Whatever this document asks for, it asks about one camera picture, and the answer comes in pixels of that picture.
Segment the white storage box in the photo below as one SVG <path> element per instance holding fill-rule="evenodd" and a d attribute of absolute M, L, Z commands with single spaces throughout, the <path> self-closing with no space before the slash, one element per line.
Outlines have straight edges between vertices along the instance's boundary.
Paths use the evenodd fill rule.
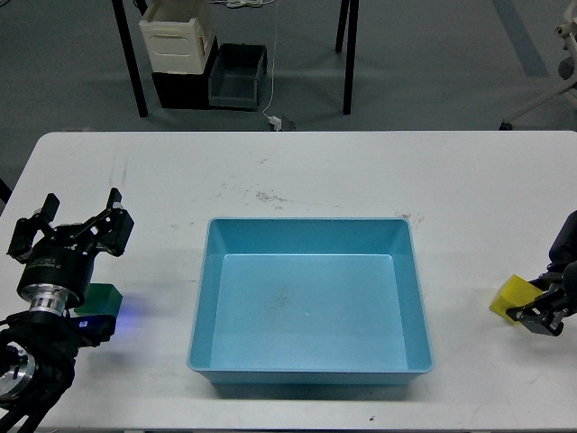
<path fill-rule="evenodd" d="M 153 72 L 204 72 L 215 40 L 208 0 L 154 0 L 140 28 Z"/>

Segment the gray plastic crate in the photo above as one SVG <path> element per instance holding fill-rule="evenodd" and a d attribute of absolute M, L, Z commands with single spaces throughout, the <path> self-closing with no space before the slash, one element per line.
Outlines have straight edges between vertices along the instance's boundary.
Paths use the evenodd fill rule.
<path fill-rule="evenodd" d="M 208 79 L 210 106 L 255 110 L 262 76 L 267 73 L 264 45 L 224 43 Z"/>

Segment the gray carpet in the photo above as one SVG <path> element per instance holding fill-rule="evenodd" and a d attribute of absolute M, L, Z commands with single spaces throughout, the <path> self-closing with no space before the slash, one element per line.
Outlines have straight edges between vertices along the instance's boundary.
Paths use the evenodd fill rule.
<path fill-rule="evenodd" d="M 334 53 L 339 3 L 211 6 L 220 43 L 269 48 L 261 108 L 270 97 L 278 12 L 268 114 L 286 115 L 299 131 L 496 130 L 504 115 L 560 81 L 567 51 L 554 28 L 568 0 L 361 0 L 353 113 L 343 116 L 344 54 Z M 124 6 L 147 118 L 138 116 L 109 1 L 12 0 L 0 8 L 0 178 L 8 186 L 53 131 L 269 130 L 260 110 L 163 109 L 140 14 L 132 1 Z M 574 130 L 577 116 L 556 97 L 514 126 Z"/>

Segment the plastic tub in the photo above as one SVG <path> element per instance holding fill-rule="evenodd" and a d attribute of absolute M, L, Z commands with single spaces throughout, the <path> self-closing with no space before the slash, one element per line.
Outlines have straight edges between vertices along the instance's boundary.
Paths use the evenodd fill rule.
<path fill-rule="evenodd" d="M 255 110 L 267 71 L 264 45 L 224 43 L 208 80 L 210 106 Z"/>
<path fill-rule="evenodd" d="M 213 383 L 406 384 L 432 368 L 404 219 L 215 219 L 188 366 Z"/>
<path fill-rule="evenodd" d="M 215 41 L 206 0 L 154 0 L 140 21 L 152 71 L 202 74 Z"/>

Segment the black table leg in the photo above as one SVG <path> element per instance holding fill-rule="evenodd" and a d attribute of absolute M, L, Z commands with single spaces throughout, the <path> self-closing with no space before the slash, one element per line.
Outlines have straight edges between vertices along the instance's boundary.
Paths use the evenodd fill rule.
<path fill-rule="evenodd" d="M 339 27 L 336 30 L 336 52 L 343 51 L 344 28 L 346 26 L 346 15 L 349 14 L 349 0 L 341 0 L 341 13 L 339 14 Z"/>
<path fill-rule="evenodd" d="M 146 108 L 146 99 L 144 99 L 144 91 L 142 90 L 141 77 L 138 74 L 138 66 L 136 58 L 134 57 L 133 42 L 130 39 L 130 31 L 128 29 L 128 22 L 126 22 L 126 12 L 124 10 L 123 0 L 112 0 L 114 8 L 114 16 L 116 17 L 116 24 L 118 25 L 118 32 L 120 33 L 120 41 L 123 44 L 124 57 L 126 58 L 126 65 L 128 66 L 128 74 L 133 84 L 134 98 L 138 106 L 138 114 L 140 117 L 148 115 Z"/>
<path fill-rule="evenodd" d="M 349 38 L 346 45 L 346 69 L 344 72 L 344 115 L 349 115 L 351 113 L 351 103 L 353 100 L 354 52 L 357 45 L 358 20 L 359 0 L 351 0 L 351 9 L 349 12 Z"/>
<path fill-rule="evenodd" d="M 136 2 L 136 7 L 138 7 L 138 10 L 141 11 L 141 15 L 144 15 L 146 9 L 148 8 L 148 6 L 146 5 L 146 1 L 145 0 L 134 0 L 134 1 Z"/>
<path fill-rule="evenodd" d="M 8 199 L 12 195 L 12 191 L 8 188 L 8 185 L 4 183 L 3 180 L 0 179 L 0 200 L 4 201 L 4 203 L 8 203 Z"/>

